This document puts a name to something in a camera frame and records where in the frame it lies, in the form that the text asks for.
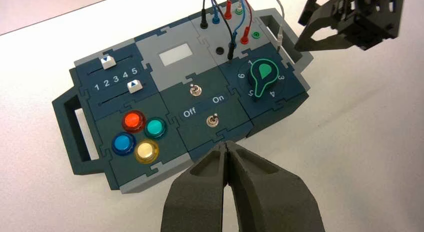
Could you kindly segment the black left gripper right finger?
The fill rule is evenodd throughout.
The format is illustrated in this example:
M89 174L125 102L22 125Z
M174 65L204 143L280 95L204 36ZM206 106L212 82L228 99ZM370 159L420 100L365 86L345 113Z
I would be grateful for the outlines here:
M299 176L234 142L226 148L240 231L324 231L318 203Z

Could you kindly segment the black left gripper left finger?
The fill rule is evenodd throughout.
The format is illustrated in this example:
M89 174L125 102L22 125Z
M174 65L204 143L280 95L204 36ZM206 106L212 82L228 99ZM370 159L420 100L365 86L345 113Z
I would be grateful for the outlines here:
M173 181L163 207L161 231L222 230L227 154L221 142Z

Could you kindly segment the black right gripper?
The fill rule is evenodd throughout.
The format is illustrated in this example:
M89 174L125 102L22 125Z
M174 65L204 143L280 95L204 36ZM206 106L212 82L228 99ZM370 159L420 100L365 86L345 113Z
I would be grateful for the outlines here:
M367 50L399 35L404 0L329 0L323 5L307 0L298 23L304 26L294 48L299 52L347 49ZM321 40L315 32L330 27L336 34Z

